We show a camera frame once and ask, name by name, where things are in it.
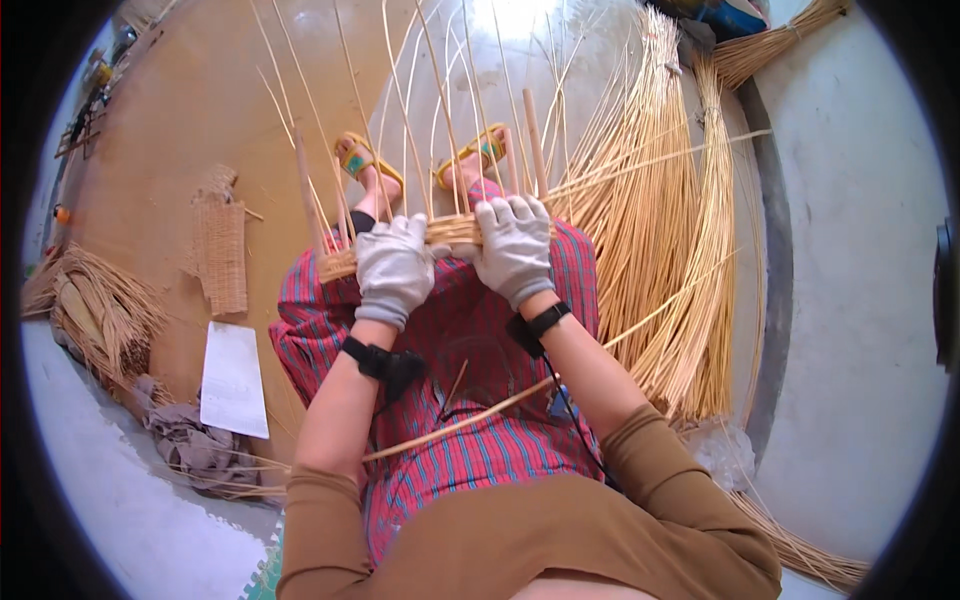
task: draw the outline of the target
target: plastic bag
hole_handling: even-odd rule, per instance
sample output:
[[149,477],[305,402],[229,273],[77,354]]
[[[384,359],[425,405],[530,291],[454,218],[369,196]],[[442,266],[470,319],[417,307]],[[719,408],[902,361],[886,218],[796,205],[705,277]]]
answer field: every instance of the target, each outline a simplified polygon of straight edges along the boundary
[[709,471],[724,492],[745,492],[754,478],[754,448],[738,427],[719,423],[695,429],[684,442],[693,458]]

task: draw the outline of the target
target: red plaid fabric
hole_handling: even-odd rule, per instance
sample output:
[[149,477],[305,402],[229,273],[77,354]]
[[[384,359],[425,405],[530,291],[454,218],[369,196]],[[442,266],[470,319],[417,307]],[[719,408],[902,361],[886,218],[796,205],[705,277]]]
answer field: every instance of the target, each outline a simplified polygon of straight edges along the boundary
[[[469,190],[471,204],[484,197],[480,188],[478,182]],[[502,194],[490,180],[483,181],[483,188],[488,197]],[[562,221],[556,226],[551,278],[558,296],[595,336],[593,246],[580,230]],[[315,273],[308,250],[284,280],[277,304],[280,319],[270,325],[280,363],[306,405],[349,335],[354,308],[360,304],[355,277],[323,285]],[[455,259],[438,261],[433,291],[410,316],[394,347],[422,356],[427,376],[385,410],[381,388],[369,451],[467,419],[549,376],[542,361],[535,362],[507,336],[504,325],[513,315],[509,303],[481,283],[472,266]],[[465,361],[464,377],[448,397]],[[602,481],[603,474],[570,417],[551,416],[555,394],[551,386],[490,419],[367,463],[369,481],[361,497],[372,564],[379,564],[404,521],[441,494],[553,473],[578,473]],[[580,425],[598,455],[597,442],[582,417]]]

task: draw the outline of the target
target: brown sleeve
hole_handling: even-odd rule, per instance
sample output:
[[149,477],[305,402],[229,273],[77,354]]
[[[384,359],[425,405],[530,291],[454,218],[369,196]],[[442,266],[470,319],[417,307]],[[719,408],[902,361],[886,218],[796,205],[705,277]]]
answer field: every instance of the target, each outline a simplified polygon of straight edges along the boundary
[[771,584],[774,597],[780,593],[780,561],[770,540],[713,483],[656,408],[638,408],[601,448],[627,497],[690,541],[684,559],[702,566],[711,585],[738,597],[762,597]]
[[365,539],[356,485],[343,475],[294,466],[287,484],[276,597],[359,593],[371,573]]

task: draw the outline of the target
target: forearm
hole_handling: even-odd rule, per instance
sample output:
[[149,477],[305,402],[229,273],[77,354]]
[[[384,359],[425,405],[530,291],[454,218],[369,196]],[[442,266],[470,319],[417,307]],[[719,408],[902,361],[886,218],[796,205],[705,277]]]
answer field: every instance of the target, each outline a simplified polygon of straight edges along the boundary
[[[539,292],[520,305],[520,314],[529,321],[559,301],[552,291]],[[630,374],[573,315],[550,327],[540,343],[600,440],[647,403]]]
[[[388,351],[396,334],[391,325],[363,319],[350,331],[359,342]],[[306,411],[294,462],[345,475],[358,483],[379,385],[379,381],[358,371],[351,356],[340,352]]]

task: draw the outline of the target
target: white paper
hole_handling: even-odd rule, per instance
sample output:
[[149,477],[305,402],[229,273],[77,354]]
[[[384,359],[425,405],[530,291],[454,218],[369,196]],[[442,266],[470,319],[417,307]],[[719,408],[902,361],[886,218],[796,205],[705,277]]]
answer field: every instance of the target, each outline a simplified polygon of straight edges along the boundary
[[270,439],[253,329],[210,322],[206,330],[200,422]]

